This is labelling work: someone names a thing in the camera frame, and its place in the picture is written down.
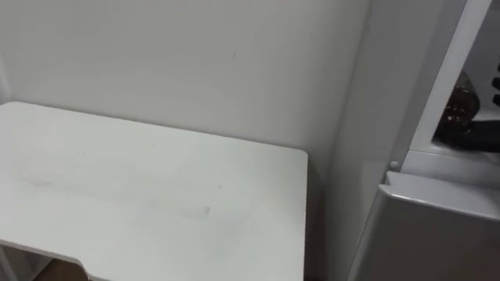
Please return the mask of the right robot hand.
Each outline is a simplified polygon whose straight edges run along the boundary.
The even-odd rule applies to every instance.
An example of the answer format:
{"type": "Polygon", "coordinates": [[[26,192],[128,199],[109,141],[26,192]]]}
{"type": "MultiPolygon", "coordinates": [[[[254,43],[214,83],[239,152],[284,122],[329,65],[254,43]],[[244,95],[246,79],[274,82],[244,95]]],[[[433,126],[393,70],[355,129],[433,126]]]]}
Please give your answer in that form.
{"type": "Polygon", "coordinates": [[[474,74],[470,82],[472,111],[460,146],[467,151],[499,153],[499,74],[474,74]]]}

